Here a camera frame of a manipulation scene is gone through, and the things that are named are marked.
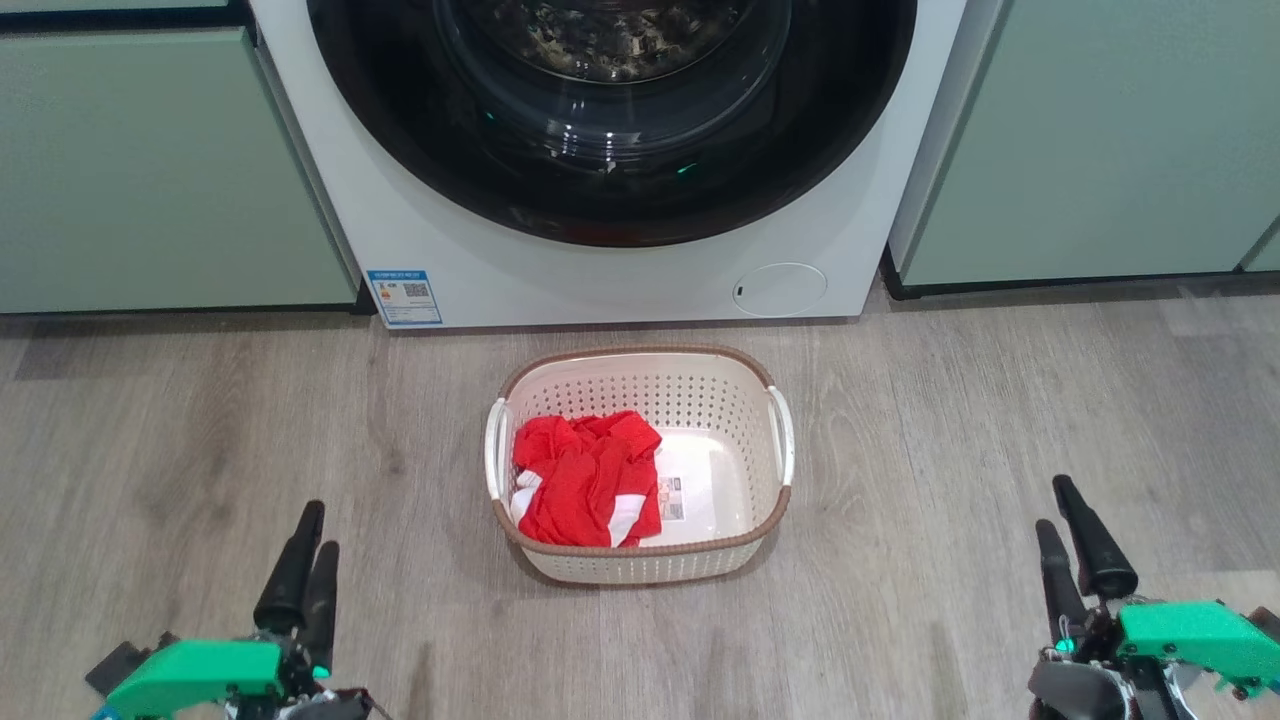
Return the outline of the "red white mint garment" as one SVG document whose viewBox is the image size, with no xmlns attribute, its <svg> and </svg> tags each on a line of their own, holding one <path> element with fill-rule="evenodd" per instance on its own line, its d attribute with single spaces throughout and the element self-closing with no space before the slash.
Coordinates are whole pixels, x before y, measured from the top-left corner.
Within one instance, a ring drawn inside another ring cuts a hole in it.
<svg viewBox="0 0 1280 720">
<path fill-rule="evenodd" d="M 627 548 L 663 530 L 657 469 L 652 462 L 553 462 L 548 477 L 531 468 L 516 479 L 509 515 L 544 544 Z"/>
</svg>

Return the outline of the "pale green cabinet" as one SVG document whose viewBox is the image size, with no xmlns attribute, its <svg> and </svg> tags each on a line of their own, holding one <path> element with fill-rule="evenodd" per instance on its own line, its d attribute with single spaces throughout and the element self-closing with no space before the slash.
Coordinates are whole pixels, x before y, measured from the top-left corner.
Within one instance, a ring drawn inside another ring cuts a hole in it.
<svg viewBox="0 0 1280 720">
<path fill-rule="evenodd" d="M 966 0 L 897 300 L 1239 272 L 1280 215 L 1280 0 Z"/>
<path fill-rule="evenodd" d="M 1239 272 L 1280 272 L 1280 215 L 1242 259 Z"/>
<path fill-rule="evenodd" d="M 356 296 L 248 29 L 0 35 L 0 314 Z"/>
</svg>

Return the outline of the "white front-load washing machine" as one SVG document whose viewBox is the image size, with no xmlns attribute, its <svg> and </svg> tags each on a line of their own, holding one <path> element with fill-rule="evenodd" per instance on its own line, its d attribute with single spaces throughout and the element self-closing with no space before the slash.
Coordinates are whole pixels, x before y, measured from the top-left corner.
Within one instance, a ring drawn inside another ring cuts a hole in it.
<svg viewBox="0 0 1280 720">
<path fill-rule="evenodd" d="M 860 314 L 966 0 L 918 4 L 899 88 L 864 142 L 831 176 L 736 231 L 689 243 L 612 249 L 515 231 L 428 187 L 351 111 L 319 51 L 306 0 L 250 0 L 364 283 L 369 288 L 370 270 L 426 272 L 442 328 L 754 319 L 759 316 L 735 305 L 733 287 L 772 263 L 805 263 L 828 281 L 813 309 L 786 318 Z"/>
</svg>

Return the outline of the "round white filter cover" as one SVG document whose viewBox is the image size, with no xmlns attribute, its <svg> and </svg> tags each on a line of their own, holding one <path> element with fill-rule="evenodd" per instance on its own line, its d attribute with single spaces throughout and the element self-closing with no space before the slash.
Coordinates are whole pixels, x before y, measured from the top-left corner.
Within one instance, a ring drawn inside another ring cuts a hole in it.
<svg viewBox="0 0 1280 720">
<path fill-rule="evenodd" d="M 772 263 L 742 275 L 733 287 L 737 309 L 759 318 L 800 316 L 826 295 L 823 272 L 805 263 Z"/>
</svg>

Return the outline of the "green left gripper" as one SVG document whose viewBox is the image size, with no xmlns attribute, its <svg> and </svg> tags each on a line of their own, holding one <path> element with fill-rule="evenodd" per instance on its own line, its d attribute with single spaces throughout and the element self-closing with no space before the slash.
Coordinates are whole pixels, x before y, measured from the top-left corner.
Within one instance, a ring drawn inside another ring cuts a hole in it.
<svg viewBox="0 0 1280 720">
<path fill-rule="evenodd" d="M 257 630 L 291 635 L 302 629 L 300 643 L 274 635 L 179 639 L 101 697 L 100 720 L 178 720 L 204 705 L 218 706 L 223 720 L 387 720 L 367 689 L 325 684 L 333 669 L 340 544 L 320 546 L 324 519 L 323 501 L 303 506 L 253 609 Z"/>
</svg>

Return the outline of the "blue energy label sticker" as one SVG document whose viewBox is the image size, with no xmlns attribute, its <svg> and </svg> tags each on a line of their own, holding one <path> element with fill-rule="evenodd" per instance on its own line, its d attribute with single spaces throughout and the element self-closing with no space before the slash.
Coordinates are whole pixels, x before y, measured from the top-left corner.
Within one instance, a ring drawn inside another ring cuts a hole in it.
<svg viewBox="0 0 1280 720">
<path fill-rule="evenodd" d="M 388 329 L 444 325 L 429 275 L 424 270 L 370 270 L 367 287 Z"/>
</svg>

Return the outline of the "plain red garment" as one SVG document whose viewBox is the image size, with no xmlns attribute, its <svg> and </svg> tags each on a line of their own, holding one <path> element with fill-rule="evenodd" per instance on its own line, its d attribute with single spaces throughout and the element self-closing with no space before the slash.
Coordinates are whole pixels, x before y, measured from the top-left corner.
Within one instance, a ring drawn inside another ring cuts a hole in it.
<svg viewBox="0 0 1280 720">
<path fill-rule="evenodd" d="M 631 483 L 657 479 L 660 434 L 639 413 L 607 416 L 535 416 L 516 433 L 513 461 L 520 470 L 549 479 L 571 459 L 589 457 L 598 477 L 627 477 Z"/>
</svg>

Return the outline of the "glass washing machine door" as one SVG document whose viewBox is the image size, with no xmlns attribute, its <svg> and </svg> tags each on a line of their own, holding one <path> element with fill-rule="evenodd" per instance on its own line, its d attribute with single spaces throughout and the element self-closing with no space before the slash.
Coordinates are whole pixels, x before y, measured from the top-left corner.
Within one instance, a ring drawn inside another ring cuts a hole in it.
<svg viewBox="0 0 1280 720">
<path fill-rule="evenodd" d="M 689 243 L 800 199 L 899 88 L 918 0 L 306 0 L 408 173 L 562 243 Z"/>
</svg>

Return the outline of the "cream basket with brown rim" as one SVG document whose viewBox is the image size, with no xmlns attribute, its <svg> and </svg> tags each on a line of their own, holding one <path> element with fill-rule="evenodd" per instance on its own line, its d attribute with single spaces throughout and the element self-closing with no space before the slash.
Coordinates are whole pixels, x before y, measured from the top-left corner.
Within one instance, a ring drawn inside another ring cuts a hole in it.
<svg viewBox="0 0 1280 720">
<path fill-rule="evenodd" d="M 535 416 L 639 413 L 660 434 L 659 477 L 680 477 L 684 521 L 632 548 L 544 544 L 512 521 L 515 437 Z M 785 396 L 754 357 L 657 345 L 562 354 L 517 370 L 486 416 L 484 469 L 507 539 L 544 577 L 581 585 L 695 582 L 742 569 L 781 523 L 796 433 Z"/>
</svg>

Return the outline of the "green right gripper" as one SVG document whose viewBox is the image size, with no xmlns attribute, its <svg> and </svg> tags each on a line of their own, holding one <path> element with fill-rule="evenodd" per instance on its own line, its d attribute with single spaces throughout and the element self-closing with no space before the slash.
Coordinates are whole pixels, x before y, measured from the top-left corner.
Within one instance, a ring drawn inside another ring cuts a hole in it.
<svg viewBox="0 0 1280 720">
<path fill-rule="evenodd" d="M 1069 475 L 1052 479 L 1078 561 L 1078 585 L 1055 524 L 1036 521 L 1053 642 L 1030 674 L 1030 720 L 1199 720 L 1185 692 L 1204 674 L 1240 702 L 1280 696 L 1280 644 L 1220 601 L 1101 605 L 1139 577 Z"/>
</svg>

